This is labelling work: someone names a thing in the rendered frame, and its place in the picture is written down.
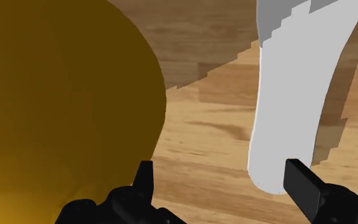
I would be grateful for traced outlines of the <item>large yellow-brown round object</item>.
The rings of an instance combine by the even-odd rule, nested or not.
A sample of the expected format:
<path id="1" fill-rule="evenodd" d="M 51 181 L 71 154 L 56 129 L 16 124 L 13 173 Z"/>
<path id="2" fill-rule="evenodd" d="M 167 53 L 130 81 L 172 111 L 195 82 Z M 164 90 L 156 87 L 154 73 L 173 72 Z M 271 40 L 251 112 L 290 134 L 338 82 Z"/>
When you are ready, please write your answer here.
<path id="1" fill-rule="evenodd" d="M 165 108 L 154 52 L 108 0 L 0 0 L 0 224 L 130 184 Z"/>

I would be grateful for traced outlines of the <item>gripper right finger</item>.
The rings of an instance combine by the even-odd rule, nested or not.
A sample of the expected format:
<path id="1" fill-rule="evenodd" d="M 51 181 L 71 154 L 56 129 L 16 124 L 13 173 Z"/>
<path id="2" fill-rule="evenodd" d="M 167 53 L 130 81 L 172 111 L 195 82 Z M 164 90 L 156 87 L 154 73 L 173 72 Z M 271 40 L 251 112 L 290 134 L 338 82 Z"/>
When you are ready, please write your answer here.
<path id="1" fill-rule="evenodd" d="M 310 224 L 358 224 L 358 195 L 325 183 L 297 158 L 288 158 L 284 189 Z"/>

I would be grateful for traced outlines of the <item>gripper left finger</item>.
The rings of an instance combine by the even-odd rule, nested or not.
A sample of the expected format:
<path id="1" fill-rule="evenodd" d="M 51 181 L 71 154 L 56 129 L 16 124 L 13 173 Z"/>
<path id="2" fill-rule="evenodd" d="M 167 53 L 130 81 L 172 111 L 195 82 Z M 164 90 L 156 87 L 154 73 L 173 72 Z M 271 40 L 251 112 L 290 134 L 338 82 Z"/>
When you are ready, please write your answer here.
<path id="1" fill-rule="evenodd" d="M 67 203 L 55 224 L 187 224 L 168 209 L 152 206 L 153 191 L 153 162 L 142 161 L 132 185 L 111 190 L 99 205 L 91 199 Z"/>

